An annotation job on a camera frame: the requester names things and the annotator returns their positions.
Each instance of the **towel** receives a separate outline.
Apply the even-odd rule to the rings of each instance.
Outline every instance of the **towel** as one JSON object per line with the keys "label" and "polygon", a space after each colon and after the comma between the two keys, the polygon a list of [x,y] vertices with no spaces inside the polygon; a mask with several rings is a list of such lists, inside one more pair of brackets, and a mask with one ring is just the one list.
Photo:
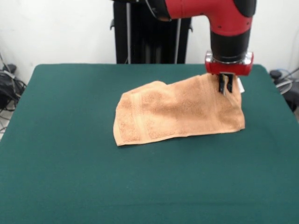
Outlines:
{"label": "towel", "polygon": [[219,77],[204,74],[169,85],[155,81],[124,93],[115,113],[116,144],[147,144],[244,129],[237,77],[232,93],[226,89],[221,94],[218,89]]}

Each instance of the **green table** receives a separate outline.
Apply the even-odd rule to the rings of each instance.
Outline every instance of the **green table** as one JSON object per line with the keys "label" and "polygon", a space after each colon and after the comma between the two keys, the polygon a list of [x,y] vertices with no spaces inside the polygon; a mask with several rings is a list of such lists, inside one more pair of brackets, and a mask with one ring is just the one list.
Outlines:
{"label": "green table", "polygon": [[123,92],[203,65],[40,65],[0,143],[0,224],[299,223],[299,125],[266,70],[246,129],[118,148]]}

